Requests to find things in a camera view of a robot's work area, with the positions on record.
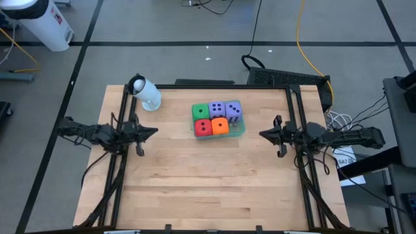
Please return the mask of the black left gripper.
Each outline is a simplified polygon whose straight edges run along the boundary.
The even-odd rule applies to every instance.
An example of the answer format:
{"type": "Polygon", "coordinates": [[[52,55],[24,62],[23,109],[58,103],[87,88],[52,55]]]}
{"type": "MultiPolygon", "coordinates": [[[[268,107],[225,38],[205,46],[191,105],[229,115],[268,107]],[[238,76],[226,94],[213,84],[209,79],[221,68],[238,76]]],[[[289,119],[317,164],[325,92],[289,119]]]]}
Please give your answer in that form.
{"type": "Polygon", "coordinates": [[[129,120],[122,123],[122,132],[125,135],[127,141],[130,143],[136,143],[136,154],[138,156],[144,156],[144,149],[142,147],[143,141],[146,141],[149,137],[154,135],[159,129],[154,127],[143,127],[143,139],[140,132],[140,124],[138,122],[138,116],[136,114],[130,114],[129,120]]]}

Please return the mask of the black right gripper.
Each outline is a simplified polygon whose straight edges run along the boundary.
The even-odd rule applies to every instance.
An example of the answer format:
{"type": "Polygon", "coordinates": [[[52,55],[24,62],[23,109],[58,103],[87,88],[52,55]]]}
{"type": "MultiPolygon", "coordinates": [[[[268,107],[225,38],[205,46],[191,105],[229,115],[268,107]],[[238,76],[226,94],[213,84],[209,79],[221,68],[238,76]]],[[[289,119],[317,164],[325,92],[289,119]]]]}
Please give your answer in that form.
{"type": "Polygon", "coordinates": [[[277,115],[274,119],[274,127],[269,130],[260,131],[259,134],[267,139],[273,145],[278,145],[279,150],[277,155],[279,158],[282,158],[287,153],[287,146],[285,143],[292,146],[294,143],[298,142],[302,136],[300,128],[297,128],[296,122],[294,120],[289,120],[285,122],[285,125],[282,126],[283,120],[280,115],[277,115]]]}

